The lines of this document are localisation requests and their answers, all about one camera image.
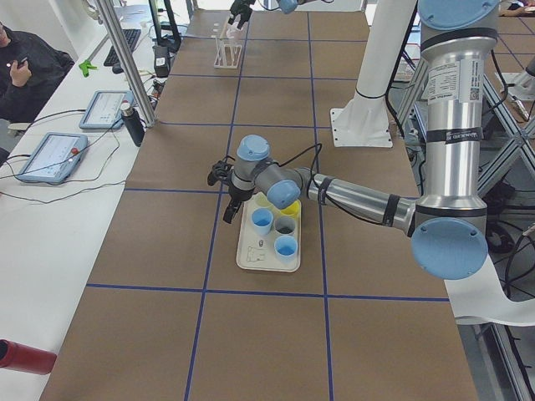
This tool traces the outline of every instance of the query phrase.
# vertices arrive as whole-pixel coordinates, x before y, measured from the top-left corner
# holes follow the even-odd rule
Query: brown table
[[[254,13],[238,70],[212,67],[197,12],[42,400],[477,400],[441,280],[400,231],[303,201],[295,273],[246,272],[211,165],[248,134],[278,160],[417,196],[402,140],[335,149],[368,37],[363,13]],[[309,165],[306,155],[291,166]]]

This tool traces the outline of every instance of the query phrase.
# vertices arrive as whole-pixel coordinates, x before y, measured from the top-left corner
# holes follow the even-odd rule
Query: white tray
[[[295,272],[301,264],[301,205],[299,204],[299,213],[296,218],[295,231],[293,237],[298,241],[298,254],[296,258],[289,263],[282,263],[275,254],[274,243],[280,236],[275,229],[266,236],[259,236],[251,223],[251,214],[261,208],[257,205],[255,197],[243,204],[242,227],[240,229],[240,238],[237,243],[236,263],[239,267],[246,270],[264,270],[270,272]],[[273,219],[281,216],[278,209],[273,207]]]

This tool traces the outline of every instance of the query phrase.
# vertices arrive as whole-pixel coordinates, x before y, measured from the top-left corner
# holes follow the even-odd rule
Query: cable connector
[[[529,236],[535,231],[535,223],[532,223],[523,233],[522,236]]]

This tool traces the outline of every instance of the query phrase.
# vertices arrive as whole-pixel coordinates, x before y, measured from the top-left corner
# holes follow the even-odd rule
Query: black keyboard
[[[137,44],[137,41],[140,39],[141,29],[123,29],[123,33],[125,34],[126,42],[128,43],[128,46],[130,47],[130,51],[133,53],[135,49],[135,45]],[[108,56],[106,56],[106,60],[104,61],[104,66],[111,67],[112,65],[118,62],[119,62],[119,57],[117,56],[117,53],[115,52],[115,49],[112,46],[110,49],[110,52],[108,53]]]

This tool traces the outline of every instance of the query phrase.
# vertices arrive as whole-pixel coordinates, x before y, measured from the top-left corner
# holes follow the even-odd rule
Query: blue cap
[[[237,148],[237,155],[245,161],[259,161],[269,156],[269,143],[259,135],[248,135]]]
[[[282,180],[267,191],[267,200],[275,205],[277,209],[286,209],[292,205],[301,195],[297,184],[292,180]]]
[[[278,6],[285,14],[290,14],[298,7],[297,0],[278,0]]]
[[[467,221],[438,217],[420,224],[411,238],[412,254],[433,276],[467,278],[482,268],[488,254],[484,235]]]
[[[467,28],[486,17],[499,0],[420,0],[418,13],[429,28],[439,31]]]

